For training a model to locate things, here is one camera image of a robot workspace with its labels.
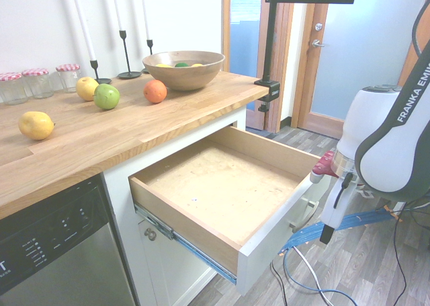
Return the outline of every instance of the dishwasher control panel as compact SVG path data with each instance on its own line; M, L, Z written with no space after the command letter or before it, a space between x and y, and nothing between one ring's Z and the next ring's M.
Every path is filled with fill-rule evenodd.
M102 190L86 181L0 220L0 296L108 223Z

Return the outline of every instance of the white candle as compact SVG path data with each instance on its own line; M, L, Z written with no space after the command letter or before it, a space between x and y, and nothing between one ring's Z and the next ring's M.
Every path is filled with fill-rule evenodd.
M143 6L143 17L145 20L146 39L150 40L151 38L149 37L148 18L146 16L145 0L142 0L142 6Z
M87 20L82 11L81 0L75 0L76 10L78 11L79 21L81 22L83 36L85 37L85 43L87 44L89 60L95 61L95 53L93 48L93 43L91 41L91 37L89 35L89 30L87 26Z
M116 17L118 19L118 26L120 27L120 30L125 30L121 22L120 9L118 8L118 1L114 0L114 3L115 3L115 10L116 10Z

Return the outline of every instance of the wooden drawer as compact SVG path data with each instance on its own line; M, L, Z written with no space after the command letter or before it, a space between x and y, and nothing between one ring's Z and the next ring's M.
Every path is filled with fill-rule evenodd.
M130 187L138 213L244 295L327 189L309 180L318 160L229 126L134 174Z

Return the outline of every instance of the dishwasher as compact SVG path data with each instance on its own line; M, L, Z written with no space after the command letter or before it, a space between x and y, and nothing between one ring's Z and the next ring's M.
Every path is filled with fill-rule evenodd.
M100 175L0 220L0 306L139 306Z

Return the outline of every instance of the red checkered lid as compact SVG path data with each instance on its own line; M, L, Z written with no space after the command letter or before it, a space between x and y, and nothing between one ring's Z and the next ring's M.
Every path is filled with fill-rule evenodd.
M14 79L20 79L22 75L20 73L0 73L0 81L13 81Z
M76 71L77 69L80 69L81 67L78 64L64 64L57 66L55 69L57 72L69 72L69 71Z
M48 74L48 69L26 69L22 71L22 75L24 76L37 76L37 75L45 75Z

